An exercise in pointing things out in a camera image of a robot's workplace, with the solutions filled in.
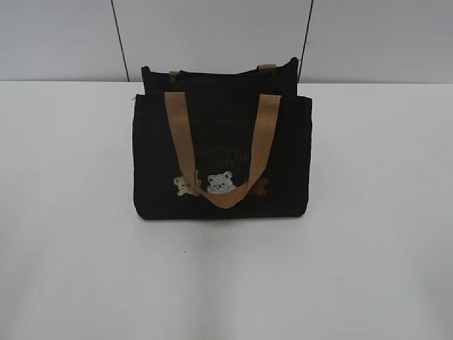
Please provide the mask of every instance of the embroidered bear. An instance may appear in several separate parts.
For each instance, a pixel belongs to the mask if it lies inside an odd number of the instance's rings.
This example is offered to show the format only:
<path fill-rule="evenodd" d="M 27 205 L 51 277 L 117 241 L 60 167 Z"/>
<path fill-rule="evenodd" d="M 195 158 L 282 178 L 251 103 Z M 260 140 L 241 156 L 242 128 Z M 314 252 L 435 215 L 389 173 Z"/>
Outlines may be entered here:
<path fill-rule="evenodd" d="M 266 177 L 259 178 L 255 184 L 252 185 L 250 190 L 248 191 L 247 195 L 257 195 L 257 196 L 265 196 L 266 188 L 265 185 L 269 183 L 269 179 Z"/>
<path fill-rule="evenodd" d="M 198 179 L 198 170 L 195 170 L 195 178 L 197 181 L 197 187 L 199 188 L 201 186 L 201 180 Z M 186 181 L 184 176 L 175 177 L 173 182 L 175 183 L 175 186 L 178 187 L 178 196 L 182 196 L 185 193 L 194 196 L 199 195 L 199 193 L 190 186 L 189 182 Z"/>
<path fill-rule="evenodd" d="M 207 181 L 210 183 L 207 187 L 208 193 L 228 193 L 236 189 L 231 178 L 233 174 L 230 171 L 225 171 L 223 174 L 209 175 Z"/>

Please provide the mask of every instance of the brown bear embroidery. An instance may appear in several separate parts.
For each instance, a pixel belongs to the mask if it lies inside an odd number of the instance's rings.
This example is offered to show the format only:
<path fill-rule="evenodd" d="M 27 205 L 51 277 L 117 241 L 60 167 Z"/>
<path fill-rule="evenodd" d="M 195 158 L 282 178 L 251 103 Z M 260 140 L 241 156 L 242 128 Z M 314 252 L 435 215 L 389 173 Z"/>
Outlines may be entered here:
<path fill-rule="evenodd" d="M 250 190 L 248 191 L 247 195 L 257 195 L 257 196 L 265 196 L 266 188 L 265 185 L 269 183 L 269 179 L 266 177 L 259 178 L 255 184 L 252 185 Z"/>

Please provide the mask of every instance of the yellow bear embroidery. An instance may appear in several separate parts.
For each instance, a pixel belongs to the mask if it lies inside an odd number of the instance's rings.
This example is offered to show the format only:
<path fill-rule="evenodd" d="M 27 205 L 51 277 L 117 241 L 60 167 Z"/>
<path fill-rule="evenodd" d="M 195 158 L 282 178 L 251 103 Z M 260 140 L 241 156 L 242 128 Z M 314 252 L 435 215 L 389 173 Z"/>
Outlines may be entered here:
<path fill-rule="evenodd" d="M 201 187 L 201 180 L 198 179 L 198 170 L 195 170 L 195 178 L 196 178 L 196 184 L 197 188 Z M 179 176 L 175 177 L 173 182 L 175 183 L 175 186 L 178 187 L 178 196 L 182 196 L 185 193 L 188 193 L 189 195 L 193 196 L 198 196 L 199 193 L 190 186 L 189 182 L 186 181 L 184 176 Z"/>

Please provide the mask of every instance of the beige handle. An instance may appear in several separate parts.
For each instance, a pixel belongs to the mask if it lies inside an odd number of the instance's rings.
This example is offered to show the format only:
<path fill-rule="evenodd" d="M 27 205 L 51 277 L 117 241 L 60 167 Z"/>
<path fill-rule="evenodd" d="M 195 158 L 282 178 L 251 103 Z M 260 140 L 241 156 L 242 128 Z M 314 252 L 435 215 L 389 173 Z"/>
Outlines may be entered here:
<path fill-rule="evenodd" d="M 268 165 L 270 148 L 274 139 L 275 124 L 281 96 L 261 94 L 252 139 L 252 155 L 248 181 L 228 193 L 208 193 L 196 184 L 195 155 L 185 92 L 166 92 L 165 105 L 171 137 L 175 145 L 181 172 L 190 186 L 217 207 L 228 209 L 242 200 Z"/>

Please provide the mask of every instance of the black tote bag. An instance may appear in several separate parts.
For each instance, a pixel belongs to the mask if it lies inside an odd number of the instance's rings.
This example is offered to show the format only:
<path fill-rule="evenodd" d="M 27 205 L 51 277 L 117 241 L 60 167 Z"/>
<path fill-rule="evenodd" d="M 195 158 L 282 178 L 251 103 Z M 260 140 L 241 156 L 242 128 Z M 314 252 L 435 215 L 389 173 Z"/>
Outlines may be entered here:
<path fill-rule="evenodd" d="M 152 72 L 142 67 L 145 94 L 154 91 L 186 91 L 210 89 L 216 91 L 256 91 L 263 94 L 297 95 L 297 66 L 299 60 L 293 57 L 287 64 L 262 64 L 256 69 L 239 74 L 210 74 L 196 72 Z"/>
<path fill-rule="evenodd" d="M 134 204 L 145 220 L 306 210 L 311 99 L 210 90 L 138 95 Z"/>

